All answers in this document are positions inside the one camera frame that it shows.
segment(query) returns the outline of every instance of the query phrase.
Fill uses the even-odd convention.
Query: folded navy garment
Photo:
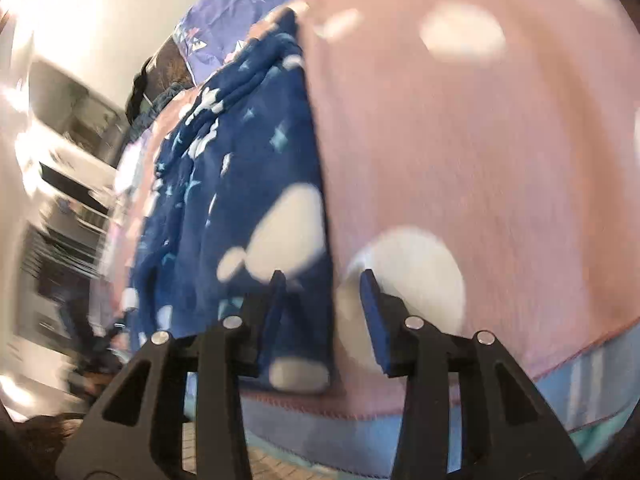
[[[163,142],[131,273],[130,329],[134,349],[156,330],[202,332],[281,270],[289,297],[256,384],[317,392],[330,381],[333,267],[295,33],[288,12],[251,40]]]

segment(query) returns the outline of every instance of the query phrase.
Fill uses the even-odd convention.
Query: wall
[[[47,0],[36,52],[124,108],[133,78],[197,0]]]

